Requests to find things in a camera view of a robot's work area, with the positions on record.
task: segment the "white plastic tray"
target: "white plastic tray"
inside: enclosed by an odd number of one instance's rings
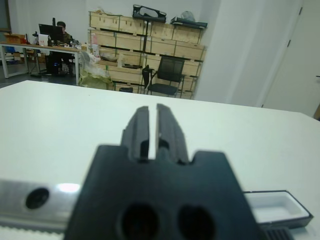
[[[259,224],[308,217],[306,209],[286,191],[245,193]]]

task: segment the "door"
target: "door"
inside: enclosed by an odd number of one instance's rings
[[[320,103],[320,0],[304,0],[263,107],[313,117]]]

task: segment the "person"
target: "person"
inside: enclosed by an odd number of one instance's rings
[[[63,21],[58,21],[56,25],[62,28],[63,43],[69,45],[72,38],[71,38],[71,35],[66,32],[66,24]]]
[[[66,32],[66,24],[63,21],[58,21],[56,23],[56,25],[58,27],[62,28],[62,33],[63,33],[63,43],[65,46],[69,46],[70,41],[72,41],[72,37],[69,33]],[[73,75],[73,65],[72,63],[69,61],[69,59],[72,59],[72,54],[71,53],[65,53],[65,52],[53,52],[53,55],[55,58],[59,59],[59,62],[61,61],[61,59],[63,60],[63,62],[67,65],[68,69],[69,69],[69,74]]]

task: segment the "white tabletop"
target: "white tabletop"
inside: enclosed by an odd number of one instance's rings
[[[290,191],[315,216],[295,239],[320,239],[320,123],[296,112],[24,81],[0,88],[0,178],[81,184],[96,147],[119,145],[141,106],[154,158],[157,103],[171,108],[190,158],[221,151],[244,191]],[[0,227],[0,239],[13,238],[61,236]]]

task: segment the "floor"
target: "floor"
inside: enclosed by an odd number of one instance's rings
[[[34,63],[29,63],[29,68],[33,69],[35,66]],[[40,69],[45,69],[45,64],[40,64]],[[9,73],[15,73],[15,72],[22,72],[25,69],[24,64],[15,64],[15,65],[8,65],[8,71]],[[33,74],[37,73],[36,68],[34,68]],[[34,77],[30,76],[28,73],[11,76],[10,78],[5,78],[4,69],[3,66],[0,66],[0,88],[4,88],[6,86],[10,86],[12,84],[20,83],[25,80],[32,80],[37,82],[49,82],[49,83],[55,83],[55,84],[66,84],[66,85],[75,85],[76,84],[76,77],[75,76],[50,76],[50,75],[44,75],[42,77]]]

